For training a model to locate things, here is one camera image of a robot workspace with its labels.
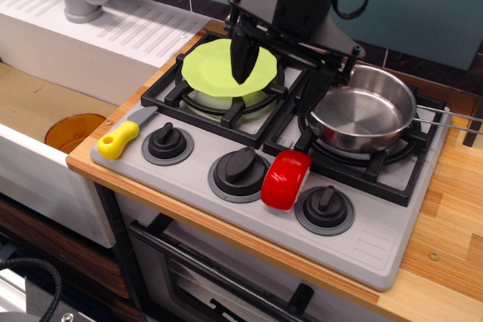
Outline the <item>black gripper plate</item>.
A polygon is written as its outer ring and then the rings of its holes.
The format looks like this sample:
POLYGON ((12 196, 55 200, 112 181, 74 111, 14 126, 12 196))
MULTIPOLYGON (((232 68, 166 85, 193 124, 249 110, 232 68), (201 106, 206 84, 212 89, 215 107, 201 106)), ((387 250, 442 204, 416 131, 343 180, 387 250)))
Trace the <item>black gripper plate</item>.
POLYGON ((301 110, 312 111, 337 79, 348 75, 364 48, 331 19, 338 0, 229 0, 232 77, 243 84, 264 47, 310 70, 301 110))

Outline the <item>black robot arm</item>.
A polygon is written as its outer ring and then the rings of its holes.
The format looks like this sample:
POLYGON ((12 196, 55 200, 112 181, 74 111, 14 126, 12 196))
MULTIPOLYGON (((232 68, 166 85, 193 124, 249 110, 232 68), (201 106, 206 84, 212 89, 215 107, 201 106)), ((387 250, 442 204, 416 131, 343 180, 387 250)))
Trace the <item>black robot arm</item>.
POLYGON ((363 48, 331 19, 338 0, 229 0, 232 75, 243 83, 265 48, 307 70, 298 106, 310 113, 332 84, 348 82, 363 48))

